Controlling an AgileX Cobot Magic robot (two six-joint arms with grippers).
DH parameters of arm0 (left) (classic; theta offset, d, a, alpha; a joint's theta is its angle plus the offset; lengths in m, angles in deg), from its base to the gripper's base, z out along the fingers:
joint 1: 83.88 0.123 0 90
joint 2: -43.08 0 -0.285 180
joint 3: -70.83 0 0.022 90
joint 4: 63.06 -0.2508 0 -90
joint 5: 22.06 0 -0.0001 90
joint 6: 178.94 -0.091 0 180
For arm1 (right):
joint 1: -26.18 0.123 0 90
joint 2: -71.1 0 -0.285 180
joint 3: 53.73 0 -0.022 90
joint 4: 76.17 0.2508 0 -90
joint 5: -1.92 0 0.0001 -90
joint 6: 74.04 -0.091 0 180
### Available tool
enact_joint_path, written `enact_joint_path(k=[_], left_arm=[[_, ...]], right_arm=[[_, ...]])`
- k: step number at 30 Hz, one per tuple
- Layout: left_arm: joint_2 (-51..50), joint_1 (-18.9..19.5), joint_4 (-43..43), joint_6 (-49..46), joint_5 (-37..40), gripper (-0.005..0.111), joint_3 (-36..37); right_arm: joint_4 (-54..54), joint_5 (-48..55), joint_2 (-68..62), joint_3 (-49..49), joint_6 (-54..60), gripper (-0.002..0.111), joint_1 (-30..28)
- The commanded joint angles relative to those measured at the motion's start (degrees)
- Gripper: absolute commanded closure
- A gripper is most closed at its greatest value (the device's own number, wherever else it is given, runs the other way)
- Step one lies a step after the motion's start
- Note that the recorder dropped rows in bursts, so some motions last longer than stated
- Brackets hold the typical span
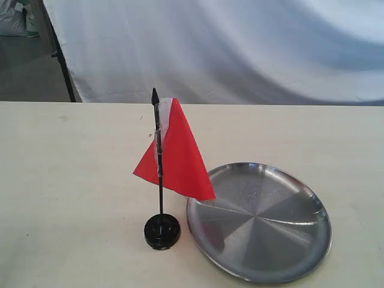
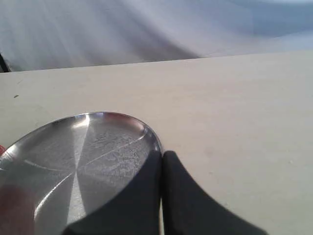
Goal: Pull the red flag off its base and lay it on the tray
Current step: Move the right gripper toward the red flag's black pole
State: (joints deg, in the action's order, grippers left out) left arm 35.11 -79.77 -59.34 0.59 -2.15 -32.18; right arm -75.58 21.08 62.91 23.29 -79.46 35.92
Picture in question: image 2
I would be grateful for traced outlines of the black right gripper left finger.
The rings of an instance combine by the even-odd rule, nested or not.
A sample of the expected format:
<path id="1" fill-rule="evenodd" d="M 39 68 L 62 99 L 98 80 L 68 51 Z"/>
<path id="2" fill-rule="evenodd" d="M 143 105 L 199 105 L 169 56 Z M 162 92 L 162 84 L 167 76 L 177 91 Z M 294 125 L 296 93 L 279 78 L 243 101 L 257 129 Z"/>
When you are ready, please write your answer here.
<path id="1" fill-rule="evenodd" d="M 109 202 L 77 222 L 65 235 L 157 235 L 162 155 L 150 151 L 132 180 Z"/>

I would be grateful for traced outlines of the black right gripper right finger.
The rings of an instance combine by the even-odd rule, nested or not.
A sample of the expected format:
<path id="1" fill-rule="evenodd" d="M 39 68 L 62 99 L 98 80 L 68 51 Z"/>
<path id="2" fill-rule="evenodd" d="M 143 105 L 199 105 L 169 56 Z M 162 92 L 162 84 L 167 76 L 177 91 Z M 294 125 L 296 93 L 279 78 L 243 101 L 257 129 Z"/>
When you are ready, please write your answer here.
<path id="1" fill-rule="evenodd" d="M 167 235 L 266 234 L 210 197 L 174 151 L 166 151 L 162 159 L 162 207 Z"/>

